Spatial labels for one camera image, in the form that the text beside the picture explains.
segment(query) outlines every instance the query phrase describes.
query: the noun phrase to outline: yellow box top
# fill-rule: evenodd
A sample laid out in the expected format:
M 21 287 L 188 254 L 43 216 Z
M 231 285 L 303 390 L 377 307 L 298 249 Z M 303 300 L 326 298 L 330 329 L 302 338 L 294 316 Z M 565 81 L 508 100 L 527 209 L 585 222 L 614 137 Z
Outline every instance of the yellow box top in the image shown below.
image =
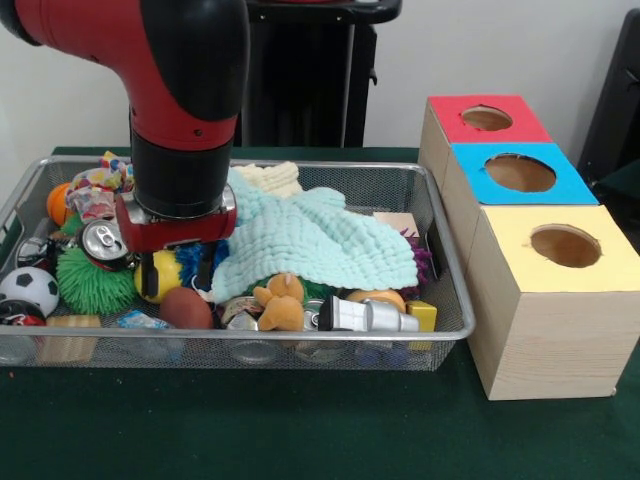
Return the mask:
M 640 256 L 606 207 L 483 211 L 522 292 L 640 292 Z

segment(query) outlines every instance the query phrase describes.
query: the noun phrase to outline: stacked wooden boxes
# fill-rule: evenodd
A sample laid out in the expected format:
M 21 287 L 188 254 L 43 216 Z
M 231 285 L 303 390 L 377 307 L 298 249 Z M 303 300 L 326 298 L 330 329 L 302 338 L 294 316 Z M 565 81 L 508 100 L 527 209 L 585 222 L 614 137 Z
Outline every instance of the stacked wooden boxes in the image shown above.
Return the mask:
M 521 97 L 429 99 L 436 178 L 491 400 L 608 396 L 640 335 L 640 257 Z

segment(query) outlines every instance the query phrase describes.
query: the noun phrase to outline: purple fuzzy toy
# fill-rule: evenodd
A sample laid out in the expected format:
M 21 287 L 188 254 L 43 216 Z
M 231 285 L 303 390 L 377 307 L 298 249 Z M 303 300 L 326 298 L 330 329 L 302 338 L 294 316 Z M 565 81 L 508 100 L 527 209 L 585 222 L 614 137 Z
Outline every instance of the purple fuzzy toy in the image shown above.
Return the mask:
M 415 300 L 420 297 L 420 287 L 429 283 L 429 266 L 432 254 L 426 248 L 422 248 L 419 245 L 411 243 L 411 250 L 413 250 L 413 258 L 416 261 L 418 267 L 418 286 L 407 287 L 399 290 L 398 293 L 404 298 L 405 301 Z

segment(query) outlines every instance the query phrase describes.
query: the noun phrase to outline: metal basket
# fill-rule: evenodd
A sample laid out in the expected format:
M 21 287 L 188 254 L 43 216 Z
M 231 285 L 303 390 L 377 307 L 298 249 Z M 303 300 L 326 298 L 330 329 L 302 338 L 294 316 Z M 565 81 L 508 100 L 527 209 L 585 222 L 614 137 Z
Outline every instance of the metal basket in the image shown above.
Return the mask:
M 97 165 L 96 157 L 52 157 L 33 164 L 0 211 L 0 277 L 15 268 L 17 246 L 55 230 L 46 200 L 57 185 Z M 234 165 L 272 161 L 234 161 Z M 475 319 L 433 177 L 422 167 L 384 163 L 300 162 L 305 190 L 323 186 L 346 195 L 350 210 L 411 212 L 434 253 L 422 299 L 438 308 L 434 333 L 238 332 L 127 330 L 119 315 L 102 328 L 0 326 L 0 365 L 115 368 L 282 368 L 436 370 Z M 157 314 L 142 300 L 131 305 Z M 61 305 L 54 315 L 71 314 Z M 424 342 L 416 349 L 411 342 Z

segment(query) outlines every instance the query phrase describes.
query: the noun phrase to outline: black frame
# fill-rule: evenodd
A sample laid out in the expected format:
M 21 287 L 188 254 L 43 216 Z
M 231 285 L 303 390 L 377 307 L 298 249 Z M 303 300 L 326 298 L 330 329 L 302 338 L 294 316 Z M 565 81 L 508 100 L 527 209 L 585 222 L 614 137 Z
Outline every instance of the black frame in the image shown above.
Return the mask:
M 640 9 L 624 21 L 578 170 L 595 184 L 640 158 Z
M 372 25 L 395 19 L 402 0 L 246 2 L 250 80 L 235 145 L 361 147 L 377 82 Z

